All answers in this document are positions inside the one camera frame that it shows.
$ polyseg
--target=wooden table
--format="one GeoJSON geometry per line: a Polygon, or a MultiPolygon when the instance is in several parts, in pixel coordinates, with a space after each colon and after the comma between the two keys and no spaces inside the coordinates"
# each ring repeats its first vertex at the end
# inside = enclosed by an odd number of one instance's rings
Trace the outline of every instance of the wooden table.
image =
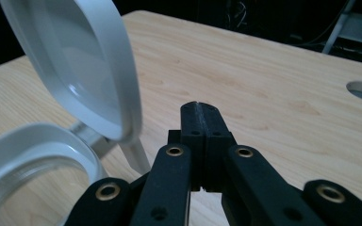
{"type": "MultiPolygon", "coordinates": [[[[362,199],[362,100],[346,89],[362,81],[362,63],[145,11],[123,19],[140,80],[141,141],[151,163],[168,130],[179,129],[179,107],[204,102],[219,108],[239,144],[261,151],[290,184],[302,188],[323,178],[362,199]]],[[[75,119],[23,56],[0,66],[0,134],[33,121],[69,127],[75,119]]],[[[111,176],[139,177],[119,148],[102,162],[111,176]]],[[[81,172],[66,173],[32,181],[2,216],[22,225],[60,220],[87,186],[81,172]]],[[[227,225],[220,195],[193,193],[189,222],[227,225]]]]}

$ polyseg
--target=white lid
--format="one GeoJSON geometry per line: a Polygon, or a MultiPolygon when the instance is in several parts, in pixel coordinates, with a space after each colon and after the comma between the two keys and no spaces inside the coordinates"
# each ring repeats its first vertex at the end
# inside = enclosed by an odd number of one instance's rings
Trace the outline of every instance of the white lid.
{"type": "Polygon", "coordinates": [[[140,93],[123,20],[111,0],[0,0],[44,85],[101,135],[129,141],[140,93]]]}

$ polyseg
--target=screw hole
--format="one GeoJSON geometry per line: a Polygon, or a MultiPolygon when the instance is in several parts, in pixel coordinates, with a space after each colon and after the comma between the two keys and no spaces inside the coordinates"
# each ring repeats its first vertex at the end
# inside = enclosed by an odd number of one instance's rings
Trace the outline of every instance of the screw hole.
{"type": "Polygon", "coordinates": [[[293,221],[301,221],[304,218],[299,211],[290,207],[284,209],[284,214],[288,219],[293,221]]]}
{"type": "Polygon", "coordinates": [[[161,221],[167,217],[167,210],[164,207],[155,207],[151,211],[151,217],[156,221],[161,221]]]}
{"type": "Polygon", "coordinates": [[[331,186],[326,186],[326,185],[318,186],[317,193],[319,193],[321,197],[323,197],[329,202],[334,202],[334,203],[345,202],[345,196],[340,191],[331,186]]]}
{"type": "Polygon", "coordinates": [[[252,157],[254,153],[249,149],[237,149],[237,155],[240,157],[252,157]]]}
{"type": "Polygon", "coordinates": [[[115,183],[106,183],[96,190],[95,197],[100,201],[109,201],[116,198],[120,194],[120,187],[115,183]]]}
{"type": "Polygon", "coordinates": [[[170,148],[166,151],[166,154],[170,155],[170,156],[179,156],[181,154],[183,154],[183,150],[180,148],[170,148]]]}

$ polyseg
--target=brass insert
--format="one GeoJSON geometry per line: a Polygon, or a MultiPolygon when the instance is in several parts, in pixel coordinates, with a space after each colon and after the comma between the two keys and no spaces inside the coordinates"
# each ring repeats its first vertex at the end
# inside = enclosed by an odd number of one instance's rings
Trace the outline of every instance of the brass insert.
{"type": "Polygon", "coordinates": [[[321,185],[317,187],[317,193],[329,202],[343,203],[345,202],[345,196],[337,189],[331,186],[321,185]]]}
{"type": "Polygon", "coordinates": [[[96,199],[100,201],[109,201],[116,198],[120,194],[120,187],[116,183],[106,183],[96,190],[96,199]]]}
{"type": "Polygon", "coordinates": [[[184,151],[182,149],[176,148],[176,147],[169,148],[166,151],[166,154],[168,154],[169,156],[179,156],[183,153],[184,153],[184,151]]]}
{"type": "Polygon", "coordinates": [[[236,153],[240,157],[252,157],[254,155],[254,153],[251,150],[245,148],[238,148],[236,150],[236,153]]]}

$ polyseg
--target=wood grain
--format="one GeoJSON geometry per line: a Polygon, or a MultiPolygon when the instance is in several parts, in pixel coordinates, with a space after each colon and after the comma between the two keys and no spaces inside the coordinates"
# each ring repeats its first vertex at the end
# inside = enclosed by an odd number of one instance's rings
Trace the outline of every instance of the wood grain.
{"type": "MultiPolygon", "coordinates": [[[[123,19],[151,163],[168,130],[179,129],[179,107],[204,102],[219,108],[239,144],[261,151],[293,186],[322,178],[362,199],[362,100],[346,90],[348,82],[362,81],[362,63],[145,11],[123,19]]],[[[0,66],[0,134],[32,121],[68,127],[75,119],[21,57],[0,66]]],[[[138,178],[119,148],[102,162],[112,176],[138,178]]],[[[220,196],[192,194],[189,222],[226,225],[220,196]]]]}

